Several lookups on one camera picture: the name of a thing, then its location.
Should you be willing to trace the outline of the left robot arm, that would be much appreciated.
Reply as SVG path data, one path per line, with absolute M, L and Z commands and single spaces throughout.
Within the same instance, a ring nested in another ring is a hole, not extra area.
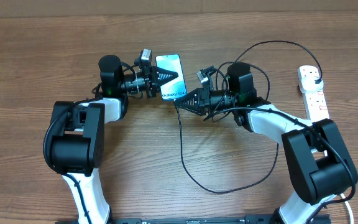
M 153 66 L 145 53 L 134 62 L 139 71 L 116 55 L 101 57 L 101 82 L 93 90 L 94 98 L 56 101 L 53 106 L 43 155 L 71 190 L 78 209 L 76 223 L 114 223 L 99 177 L 105 124 L 125 117 L 129 95 L 155 97 L 164 84 L 178 78 L 177 72 Z

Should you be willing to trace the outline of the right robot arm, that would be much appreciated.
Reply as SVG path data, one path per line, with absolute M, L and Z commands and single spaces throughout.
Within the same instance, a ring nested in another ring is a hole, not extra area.
M 206 119 L 232 113 L 238 126 L 267 136 L 285 151 L 291 184 L 290 198 L 271 215 L 247 215 L 246 223 L 330 223 L 319 212 L 327 205 L 345 203 L 356 191 L 358 173 L 336 123 L 300 119 L 278 110 L 257 96 L 251 68 L 236 62 L 227 69 L 225 90 L 214 90 L 209 67 L 198 72 L 202 87 L 175 100 Z

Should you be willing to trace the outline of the blue-screen Galaxy smartphone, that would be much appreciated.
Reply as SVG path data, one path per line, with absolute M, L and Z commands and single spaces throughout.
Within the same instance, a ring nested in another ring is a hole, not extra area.
M 172 101 L 187 94 L 183 69 L 178 54 L 159 55 L 155 58 L 160 78 L 164 84 L 160 87 L 162 100 Z

